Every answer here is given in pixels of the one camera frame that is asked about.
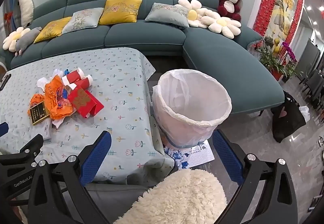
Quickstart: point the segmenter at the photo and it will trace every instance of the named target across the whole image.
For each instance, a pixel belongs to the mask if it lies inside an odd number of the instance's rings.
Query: teal sofa
[[[199,0],[216,11],[218,0]],[[72,16],[86,8],[104,7],[106,0],[50,0],[34,11],[30,28]],[[174,5],[178,0],[143,0],[136,23],[98,26],[32,44],[21,56],[0,50],[8,69],[56,55],[83,50],[132,47],[144,55],[183,56],[188,66],[217,79],[228,91],[233,113],[254,112],[277,106],[284,101],[278,82],[247,50],[262,37],[242,26],[242,33],[230,40],[208,29],[181,30],[168,24],[146,22],[154,2]]]

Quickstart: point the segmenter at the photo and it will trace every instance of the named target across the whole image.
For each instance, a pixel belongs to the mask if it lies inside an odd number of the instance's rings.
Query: white plush toy
[[[27,24],[33,20],[34,4],[32,0],[18,0],[21,12],[21,25],[26,28]]]
[[[217,12],[202,8],[198,0],[179,0],[176,6],[182,6],[189,9],[188,23],[191,27],[209,29],[215,33],[222,33],[229,39],[234,39],[241,33],[239,29],[241,23],[227,17],[221,17]]]
[[[26,29],[24,29],[23,27],[17,28],[16,31],[11,32],[9,36],[4,39],[2,48],[4,50],[9,49],[10,52],[16,52],[17,39],[21,38],[28,31],[30,31],[30,28],[26,28]]]

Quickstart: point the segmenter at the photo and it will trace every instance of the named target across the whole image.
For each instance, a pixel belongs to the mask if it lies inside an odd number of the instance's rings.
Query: remote control
[[[3,90],[4,86],[6,85],[6,83],[10,77],[11,77],[11,74],[7,74],[6,76],[3,77],[2,81],[0,82],[0,91]]]

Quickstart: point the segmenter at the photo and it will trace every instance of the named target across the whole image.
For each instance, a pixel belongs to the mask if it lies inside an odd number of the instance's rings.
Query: gray plush toy
[[[27,47],[35,41],[41,30],[41,27],[34,28],[23,35],[20,39],[17,39],[15,57],[17,57],[18,54],[21,55]]]

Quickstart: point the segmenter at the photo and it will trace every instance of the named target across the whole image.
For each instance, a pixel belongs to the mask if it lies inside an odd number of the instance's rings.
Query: table
[[[39,92],[37,80],[51,77],[54,69],[77,67],[93,77],[89,91],[104,109],[86,119],[74,113],[57,130],[47,126],[49,119],[33,126],[27,110],[33,94]],[[112,145],[95,180],[154,185],[174,167],[174,160],[163,151],[157,123],[150,114],[147,80],[154,72],[142,53],[124,47],[60,55],[9,71],[12,77],[0,92],[0,122],[8,123],[9,133],[0,138],[0,151],[17,153],[37,133],[50,134],[36,161],[57,163],[78,155],[107,130]]]

